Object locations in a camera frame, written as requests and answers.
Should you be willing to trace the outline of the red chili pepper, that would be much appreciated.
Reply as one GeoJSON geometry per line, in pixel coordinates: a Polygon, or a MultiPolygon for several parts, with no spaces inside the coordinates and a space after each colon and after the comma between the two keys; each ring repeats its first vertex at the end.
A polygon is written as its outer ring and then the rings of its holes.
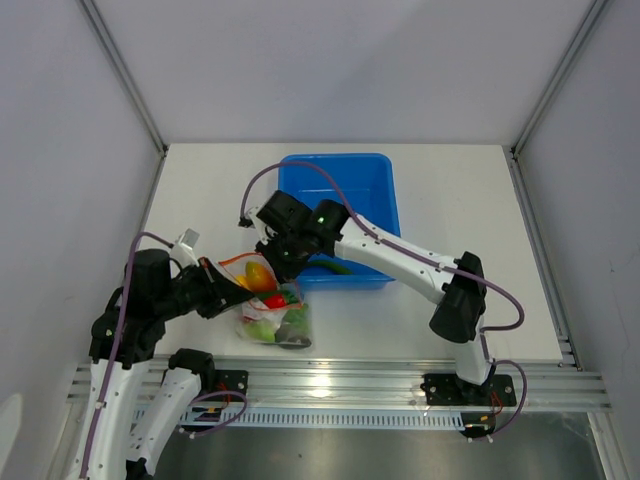
{"type": "Polygon", "coordinates": [[[284,293],[275,293],[262,300],[263,304],[271,310],[282,309],[290,305],[296,304],[295,296],[284,293]]]}

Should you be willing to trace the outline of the clear orange zip bag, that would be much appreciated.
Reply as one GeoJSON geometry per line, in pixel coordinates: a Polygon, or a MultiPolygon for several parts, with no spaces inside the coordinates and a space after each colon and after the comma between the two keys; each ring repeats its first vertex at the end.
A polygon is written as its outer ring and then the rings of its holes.
{"type": "Polygon", "coordinates": [[[310,306],[296,282],[279,282],[265,258],[257,253],[221,261],[219,267],[253,294],[236,316],[236,332],[241,339],[283,349],[312,346],[310,306]]]}

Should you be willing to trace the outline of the grey toy fish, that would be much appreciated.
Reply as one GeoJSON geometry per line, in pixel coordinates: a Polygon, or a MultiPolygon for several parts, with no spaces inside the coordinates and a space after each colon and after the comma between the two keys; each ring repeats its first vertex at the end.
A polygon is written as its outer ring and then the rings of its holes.
{"type": "Polygon", "coordinates": [[[306,349],[312,346],[311,339],[302,334],[294,333],[293,335],[280,334],[275,336],[275,343],[283,349],[306,349]]]}

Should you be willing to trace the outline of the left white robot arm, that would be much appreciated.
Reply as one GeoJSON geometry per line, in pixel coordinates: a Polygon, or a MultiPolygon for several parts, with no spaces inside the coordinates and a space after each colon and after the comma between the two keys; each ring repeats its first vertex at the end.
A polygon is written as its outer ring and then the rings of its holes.
{"type": "Polygon", "coordinates": [[[180,348],[144,416],[133,420],[167,322],[192,312],[212,319],[254,296],[205,257],[181,263],[173,275],[175,262],[161,249],[131,253],[122,286],[92,326],[89,399],[69,479],[153,478],[189,405],[233,395],[222,389],[211,354],[180,348]]]}

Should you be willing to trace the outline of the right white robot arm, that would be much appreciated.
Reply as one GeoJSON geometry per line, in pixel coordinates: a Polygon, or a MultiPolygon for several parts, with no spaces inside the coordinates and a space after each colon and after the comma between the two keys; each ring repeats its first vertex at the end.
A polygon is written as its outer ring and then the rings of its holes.
{"type": "Polygon", "coordinates": [[[482,265],[473,255],[458,260],[418,248],[334,200],[311,209],[281,191],[245,213],[259,241],[256,251],[278,280],[296,279],[316,255],[355,262],[381,272],[436,306],[429,327],[453,345],[458,395],[479,403],[493,389],[490,361],[478,332],[486,310],[482,265]]]}

